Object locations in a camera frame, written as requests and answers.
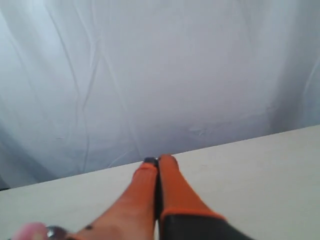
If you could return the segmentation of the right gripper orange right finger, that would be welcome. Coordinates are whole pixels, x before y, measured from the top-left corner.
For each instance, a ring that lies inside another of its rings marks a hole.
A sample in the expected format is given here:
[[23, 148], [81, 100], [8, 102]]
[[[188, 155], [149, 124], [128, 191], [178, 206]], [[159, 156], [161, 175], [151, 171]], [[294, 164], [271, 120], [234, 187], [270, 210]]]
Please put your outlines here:
[[162, 210], [161, 240], [249, 240], [220, 214], [211, 210], [182, 175], [172, 155], [158, 160]]

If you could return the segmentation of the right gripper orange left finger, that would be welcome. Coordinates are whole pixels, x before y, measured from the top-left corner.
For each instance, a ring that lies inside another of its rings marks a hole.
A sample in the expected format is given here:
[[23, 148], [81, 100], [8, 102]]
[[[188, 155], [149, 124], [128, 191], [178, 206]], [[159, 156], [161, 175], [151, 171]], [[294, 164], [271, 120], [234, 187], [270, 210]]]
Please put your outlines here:
[[98, 218], [67, 240], [153, 240], [158, 161], [146, 158], [122, 195]]

